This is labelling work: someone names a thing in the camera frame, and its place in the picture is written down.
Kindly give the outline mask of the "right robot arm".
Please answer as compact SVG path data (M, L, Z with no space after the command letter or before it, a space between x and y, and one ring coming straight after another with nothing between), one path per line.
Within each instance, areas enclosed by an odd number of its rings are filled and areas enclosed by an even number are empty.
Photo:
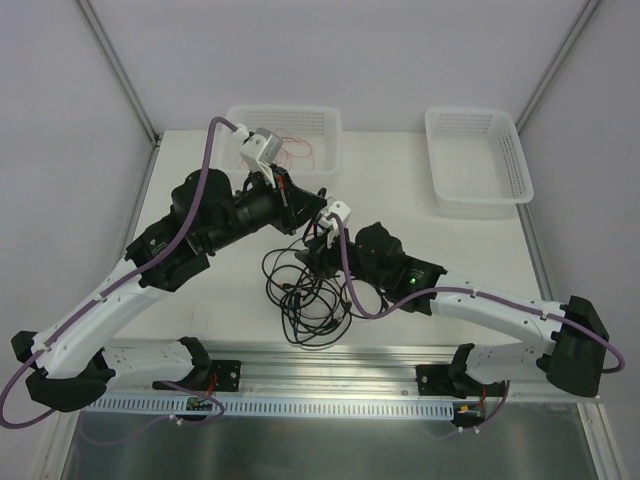
M338 272L347 282L377 288L391 310L467 321L513 338L513 343L459 346L447 376L457 396L516 379L546 379L574 396L594 398L605 371L609 334L593 304L507 295L405 253L380 223L355 239L326 233L308 240L297 259L317 277Z

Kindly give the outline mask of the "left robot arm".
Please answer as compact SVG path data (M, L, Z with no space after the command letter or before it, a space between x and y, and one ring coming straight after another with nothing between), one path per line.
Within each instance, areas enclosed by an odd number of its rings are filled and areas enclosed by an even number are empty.
M110 389L207 388L211 360L195 337L132 350L109 343L131 320L208 269L221 249L265 226L293 235L326 206L323 196L296 186L285 169L272 172L273 182L253 173L238 192L218 169L192 172L172 191L168 214L127 247L84 305L45 332L18 332L11 344L32 370L25 380L30 398L73 412Z

